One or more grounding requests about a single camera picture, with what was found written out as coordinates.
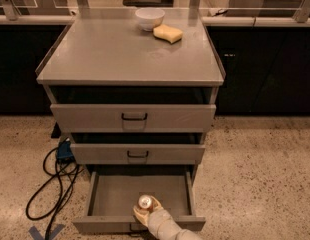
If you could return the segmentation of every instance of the terrazzo floor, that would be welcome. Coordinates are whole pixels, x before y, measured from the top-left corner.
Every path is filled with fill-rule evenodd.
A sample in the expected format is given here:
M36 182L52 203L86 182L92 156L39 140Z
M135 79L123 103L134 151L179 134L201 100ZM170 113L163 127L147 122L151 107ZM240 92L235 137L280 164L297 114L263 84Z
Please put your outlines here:
M51 116L0 116L0 239L43 239L49 218L31 221L25 207L48 176L47 152L57 145ZM310 117L216 117L194 183L203 239L310 240ZM48 161L53 168L53 159ZM83 215L89 177L76 180L57 216L54 239L149 239L148 234L81 235L72 220ZM50 185L31 206L39 215L53 204Z

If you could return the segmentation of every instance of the bowl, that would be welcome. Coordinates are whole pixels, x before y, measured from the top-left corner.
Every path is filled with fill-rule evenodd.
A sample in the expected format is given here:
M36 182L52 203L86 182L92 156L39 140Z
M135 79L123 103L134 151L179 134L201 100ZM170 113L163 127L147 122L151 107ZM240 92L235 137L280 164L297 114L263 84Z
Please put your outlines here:
M135 12L139 27L145 31L153 31L153 28L162 24L165 12L159 8L141 8Z

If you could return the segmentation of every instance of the black handle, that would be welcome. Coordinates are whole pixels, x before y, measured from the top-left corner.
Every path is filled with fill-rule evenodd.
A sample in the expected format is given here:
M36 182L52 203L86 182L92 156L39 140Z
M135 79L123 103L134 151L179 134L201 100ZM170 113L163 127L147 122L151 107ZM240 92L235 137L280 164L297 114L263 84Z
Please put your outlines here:
M125 114L122 113L122 120L124 121L145 121L147 119L147 113L145 113L143 118L130 118L130 117L125 117Z
M147 158L148 157L148 151L146 151L146 154L144 155L131 155L131 152L128 150L127 151L127 157L129 158Z

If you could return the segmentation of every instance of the black cable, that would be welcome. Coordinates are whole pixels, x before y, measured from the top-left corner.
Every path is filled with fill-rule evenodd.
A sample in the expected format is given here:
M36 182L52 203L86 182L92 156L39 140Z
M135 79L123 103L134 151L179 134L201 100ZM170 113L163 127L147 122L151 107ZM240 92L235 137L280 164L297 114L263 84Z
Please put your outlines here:
M57 216L57 214L64 208L64 206L68 203L68 201L70 200L70 197L72 196L73 193L73 186L75 183L75 180L77 178L77 176L83 171L83 170L79 170L80 166L76 164L76 162L72 161L72 162L68 162L66 164L60 164L57 161L57 158L55 160L55 173L51 173L46 169L46 163L47 163L47 159L51 156L51 154L53 154L53 152L55 151L55 154L57 154L57 150L59 149L59 147L66 141L66 139L64 141L62 141L61 143L59 143L58 147L53 148L51 151L48 152L48 154L45 156L44 161L43 161L43 171L50 176L50 178L33 194L33 196L30 198L30 200L28 201L27 205L26 205L26 217L30 220L33 221L38 221L38 220L42 220L48 216L50 216L52 214L52 217L49 221L49 224L46 228L46 232L45 232L45 240L49 240L50 234L51 234L51 228L53 225L53 222ZM71 171L67 172L66 169L68 168L69 165L71 164L75 164L75 168L72 169ZM68 188L66 189L65 193L64 193L64 187L63 187L63 182L62 182L62 177L68 177L69 181L70 181L70 185L68 186ZM53 179L57 179L58 184L59 184L59 195L58 195L58 199L55 202L55 205L53 206L52 209L50 209L47 213L38 216L38 217L32 217L29 214L29 210L30 210L30 206L32 204L32 202L34 201L34 199L38 196L38 194L40 192L42 192L42 190L53 180Z

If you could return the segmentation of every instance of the yellow sponge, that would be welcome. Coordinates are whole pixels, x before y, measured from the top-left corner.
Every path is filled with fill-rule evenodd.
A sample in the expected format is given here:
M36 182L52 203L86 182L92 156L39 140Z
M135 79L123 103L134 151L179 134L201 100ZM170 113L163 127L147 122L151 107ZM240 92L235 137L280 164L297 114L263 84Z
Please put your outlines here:
M167 40L171 44L177 42L182 39L183 31L178 28L169 27L167 25L160 25L153 29L154 36Z

